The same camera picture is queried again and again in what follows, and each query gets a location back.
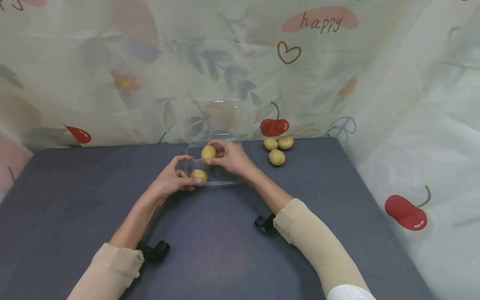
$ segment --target forearm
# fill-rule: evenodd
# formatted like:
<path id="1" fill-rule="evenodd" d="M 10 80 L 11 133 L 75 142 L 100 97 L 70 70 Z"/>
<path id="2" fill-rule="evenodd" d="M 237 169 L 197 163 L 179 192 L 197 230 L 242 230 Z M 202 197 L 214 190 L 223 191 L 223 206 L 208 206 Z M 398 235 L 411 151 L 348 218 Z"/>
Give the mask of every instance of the forearm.
<path id="1" fill-rule="evenodd" d="M 139 276 L 142 252 L 105 243 L 77 282 L 67 300 L 117 300 Z"/>
<path id="2" fill-rule="evenodd" d="M 326 297 L 334 287 L 343 284 L 368 291 L 360 271 L 340 241 L 303 202 L 292 200 L 276 216 L 274 225 L 312 264 Z"/>
<path id="3" fill-rule="evenodd" d="M 155 212 L 155 203 L 149 199 L 150 195 L 142 195 L 129 212 L 122 225 L 108 242 L 119 248 L 137 249 L 138 242 Z"/>
<path id="4" fill-rule="evenodd" d="M 257 167 L 251 167 L 245 173 L 245 178 L 260 194 L 274 215 L 277 215 L 293 199 Z"/>

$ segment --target left hand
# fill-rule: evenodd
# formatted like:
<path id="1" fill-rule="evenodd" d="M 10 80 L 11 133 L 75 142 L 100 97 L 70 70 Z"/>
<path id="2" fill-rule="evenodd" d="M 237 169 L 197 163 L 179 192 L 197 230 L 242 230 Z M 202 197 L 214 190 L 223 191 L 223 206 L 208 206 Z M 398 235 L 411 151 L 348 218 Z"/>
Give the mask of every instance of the left hand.
<path id="1" fill-rule="evenodd" d="M 154 201 L 156 206 L 161 206 L 168 196 L 177 191 L 193 191 L 193 186 L 200 183 L 200 179 L 189 178 L 182 170 L 175 170 L 180 161 L 192 160 L 188 155 L 176 156 L 163 169 L 158 177 L 150 184 L 150 187 L 144 193 L 149 201 Z"/>

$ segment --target black clip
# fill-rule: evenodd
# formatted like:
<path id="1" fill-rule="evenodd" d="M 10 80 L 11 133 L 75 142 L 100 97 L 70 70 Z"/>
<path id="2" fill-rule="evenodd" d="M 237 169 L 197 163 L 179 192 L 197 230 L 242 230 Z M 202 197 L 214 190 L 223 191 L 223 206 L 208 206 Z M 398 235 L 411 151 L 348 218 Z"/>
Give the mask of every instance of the black clip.
<path id="1" fill-rule="evenodd" d="M 152 248 L 147 244 L 140 242 L 138 243 L 137 249 L 142 251 L 146 261 L 159 262 L 167 255 L 170 250 L 170 245 L 161 240 L 155 248 Z"/>
<path id="2" fill-rule="evenodd" d="M 263 233 L 271 233 L 275 229 L 275 227 L 273 226 L 274 218 L 274 214 L 271 214 L 267 220 L 265 220 L 264 217 L 260 216 L 255 220 L 255 226 Z"/>

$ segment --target red cherry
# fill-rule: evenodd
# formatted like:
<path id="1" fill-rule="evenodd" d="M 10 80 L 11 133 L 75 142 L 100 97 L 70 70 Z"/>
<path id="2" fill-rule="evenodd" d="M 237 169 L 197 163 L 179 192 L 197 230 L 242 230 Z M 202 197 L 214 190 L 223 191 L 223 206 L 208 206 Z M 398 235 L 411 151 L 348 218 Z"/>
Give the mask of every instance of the red cherry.
<path id="1" fill-rule="evenodd" d="M 77 139 L 77 141 L 81 144 L 89 143 L 92 140 L 92 137 L 86 132 L 85 130 L 66 126 L 68 131 Z"/>
<path id="2" fill-rule="evenodd" d="M 260 131 L 264 136 L 279 136 L 290 128 L 290 124 L 285 119 L 274 120 L 265 119 L 260 123 Z"/>
<path id="3" fill-rule="evenodd" d="M 419 206 L 413 205 L 410 201 L 400 195 L 392 195 L 385 202 L 385 211 L 394 218 L 401 226 L 409 230 L 422 230 L 427 226 L 427 215 L 420 207 L 430 201 L 431 194 L 428 186 L 425 186 L 428 193 L 427 201 Z"/>

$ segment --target clear plastic container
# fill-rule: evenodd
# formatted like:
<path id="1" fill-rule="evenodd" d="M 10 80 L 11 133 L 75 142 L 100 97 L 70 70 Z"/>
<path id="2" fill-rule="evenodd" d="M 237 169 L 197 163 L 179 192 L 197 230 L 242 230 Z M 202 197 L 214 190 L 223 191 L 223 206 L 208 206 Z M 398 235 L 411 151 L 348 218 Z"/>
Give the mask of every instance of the clear plastic container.
<path id="1" fill-rule="evenodd" d="M 201 159 L 203 148 L 211 140 L 224 140 L 241 145 L 240 102 L 234 99 L 193 100 L 187 107 L 186 155 L 193 160 L 185 164 L 185 173 L 195 169 L 207 173 L 208 181 L 199 185 L 218 186 L 241 182 L 241 178 L 223 167 L 209 166 Z"/>

